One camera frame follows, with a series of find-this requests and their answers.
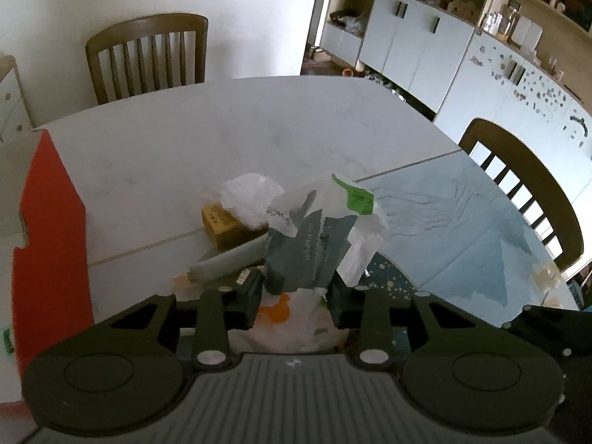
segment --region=yellow box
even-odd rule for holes
[[[253,240],[267,232],[267,226],[259,230],[246,228],[220,205],[207,205],[201,210],[205,233],[208,234],[216,249],[230,250]]]

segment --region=cabinet door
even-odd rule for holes
[[[396,16],[402,0],[374,0],[366,34],[360,51],[360,61],[382,72],[393,38],[401,19]]]
[[[540,155],[572,99],[528,61],[517,64],[511,84],[493,121]]]
[[[461,64],[473,27],[436,9],[431,9],[431,14],[431,35],[409,93],[437,112]]]
[[[537,155],[559,183],[567,198],[573,202],[592,179],[590,138],[587,125],[590,116],[573,100],[555,131],[550,135],[541,154]]]
[[[352,67],[356,66],[357,55],[360,53],[362,39],[351,33],[343,31],[339,41],[339,53],[336,55]]]
[[[384,64],[383,75],[409,90],[434,25],[432,8],[419,1],[402,0],[401,22]]]
[[[337,56],[342,33],[343,31],[340,28],[327,21],[323,26],[323,34],[321,35],[321,48]]]
[[[494,121],[515,88],[508,79],[513,64],[523,61],[495,38],[475,33],[434,124],[458,143],[474,118]]]

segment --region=chair backrest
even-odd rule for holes
[[[165,13],[144,16],[134,20],[116,23],[109,28],[92,37],[86,46],[88,67],[91,71],[92,84],[97,94],[99,105],[109,102],[105,81],[103,80],[99,54],[105,50],[109,54],[109,66],[111,69],[111,81],[115,98],[120,100],[127,96],[134,96],[136,93],[147,93],[149,91],[148,78],[146,76],[146,63],[144,60],[144,48],[141,39],[149,38],[150,60],[152,66],[152,79],[154,89],[161,89],[161,75],[159,71],[159,59],[157,52],[156,36],[162,35],[165,44],[165,73],[166,85],[168,88],[174,86],[173,79],[173,56],[171,51],[171,34],[179,34],[179,73],[180,83],[187,84],[185,32],[195,32],[195,68],[194,82],[202,83],[205,78],[205,47],[208,34],[208,18],[199,14],[191,13]],[[137,57],[137,74],[139,85],[134,84],[134,71],[130,60],[130,47]],[[124,96],[121,91],[120,77],[117,70],[117,57],[115,50],[121,46],[123,54],[123,69],[127,94]]]
[[[536,230],[545,219],[548,220],[552,227],[551,232],[542,242],[547,246],[557,237],[562,252],[555,258],[555,264],[563,272],[584,253],[584,241],[578,218],[564,191],[537,156],[514,135],[498,125],[482,119],[473,120],[462,136],[459,146],[470,154],[478,142],[491,152],[481,164],[483,170],[487,169],[495,157],[505,165],[494,178],[497,185],[501,184],[510,171],[519,180],[507,193],[510,200],[523,187],[531,194],[528,201],[520,207],[520,213],[524,215],[535,202],[541,208],[543,213],[532,222],[531,227]]]

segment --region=red panel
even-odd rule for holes
[[[20,204],[28,246],[14,250],[13,326],[18,370],[93,324],[86,212],[47,130]]]

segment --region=green label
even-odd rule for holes
[[[360,215],[371,215],[374,210],[374,195],[365,189],[352,187],[339,180],[335,174],[331,175],[335,183],[347,191],[347,208]]]
[[[4,342],[4,350],[8,355],[14,354],[13,341],[10,339],[10,327],[2,329],[2,341]]]

